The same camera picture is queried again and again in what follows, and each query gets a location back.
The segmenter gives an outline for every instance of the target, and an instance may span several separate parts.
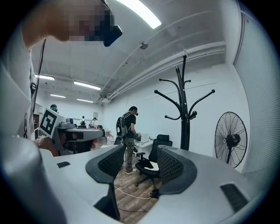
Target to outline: sneaker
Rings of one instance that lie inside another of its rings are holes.
[[[131,172],[126,172],[126,174],[131,174],[131,173],[135,173],[137,170],[136,169],[133,169]]]

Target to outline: coat rack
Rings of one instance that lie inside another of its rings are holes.
[[[167,115],[165,115],[165,118],[171,119],[171,120],[179,120],[181,119],[181,123],[182,123],[182,131],[181,131],[181,149],[184,150],[189,150],[189,136],[190,136],[190,120],[196,118],[197,116],[197,112],[193,111],[194,106],[199,103],[200,101],[202,101],[203,99],[205,99],[206,97],[210,96],[211,94],[213,94],[215,92],[214,89],[212,89],[212,91],[208,94],[206,94],[205,96],[203,96],[202,98],[200,98],[199,100],[197,100],[190,108],[190,110],[188,111],[188,104],[187,104],[187,100],[186,100],[186,91],[185,91],[185,84],[187,82],[191,82],[191,80],[187,80],[184,81],[185,78],[185,66],[186,66],[186,59],[187,56],[184,55],[183,56],[183,70],[182,70],[182,75],[180,73],[180,69],[178,68],[178,66],[176,66],[176,73],[178,76],[178,85],[172,81],[172,80],[168,80],[168,79],[159,79],[159,81],[166,81],[166,82],[171,82],[173,83],[178,91],[178,96],[179,96],[179,104],[177,102],[175,102],[174,100],[170,99],[169,97],[165,96],[164,94],[162,94],[161,92],[159,92],[158,90],[155,90],[154,93],[159,94],[160,96],[162,96],[163,98],[169,100],[171,103],[173,103],[177,109],[180,112],[180,115],[178,118],[172,118],[169,117]]]

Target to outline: person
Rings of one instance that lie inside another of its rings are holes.
[[[125,113],[122,117],[125,118],[126,128],[128,130],[126,136],[124,137],[124,144],[126,145],[126,174],[135,173],[136,169],[132,168],[132,155],[134,150],[134,138],[138,137],[135,130],[137,107],[133,106]]]
[[[57,106],[55,104],[52,104],[50,107],[51,110],[53,110],[54,112],[57,112]]]
[[[104,22],[109,11],[105,0],[42,0],[19,23],[0,58],[1,73],[7,71],[21,92],[32,102],[35,94],[33,81],[36,83],[31,61],[31,49],[41,40],[50,36],[60,42],[86,40],[91,37]],[[53,142],[45,137],[35,141],[33,123],[33,104],[22,115],[22,122],[17,132],[19,137],[34,141],[37,147],[50,150],[57,156]],[[60,136],[62,145],[66,135]]]
[[[93,120],[91,121],[91,127],[92,127],[93,129],[97,129],[97,126],[95,125],[95,121],[97,121],[96,117],[93,118]]]
[[[82,119],[80,120],[80,125],[86,126],[86,120],[84,119],[84,116],[82,116]]]

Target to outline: standing fan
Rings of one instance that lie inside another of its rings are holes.
[[[224,113],[215,132],[216,158],[236,168],[245,156],[247,131],[241,118],[233,113]]]

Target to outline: ceiling light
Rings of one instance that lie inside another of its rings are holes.
[[[51,96],[55,96],[55,97],[61,97],[61,98],[66,98],[65,96],[59,96],[59,95],[54,95],[54,94],[50,94]]]
[[[48,79],[48,80],[53,80],[54,81],[54,77],[44,76],[44,75],[40,75],[40,79]]]
[[[138,14],[142,19],[145,20],[153,29],[161,25],[159,19],[139,0],[117,0],[118,2],[124,4],[126,7],[130,8],[136,14]]]
[[[77,99],[79,101],[84,101],[84,102],[89,102],[89,103],[93,103],[93,101],[89,101],[89,100],[81,100],[81,99]]]
[[[76,82],[76,81],[74,81],[74,84],[79,85],[79,86],[85,86],[85,87],[92,88],[92,89],[96,89],[96,90],[101,90],[100,87],[88,85],[88,84],[81,83],[81,82]]]

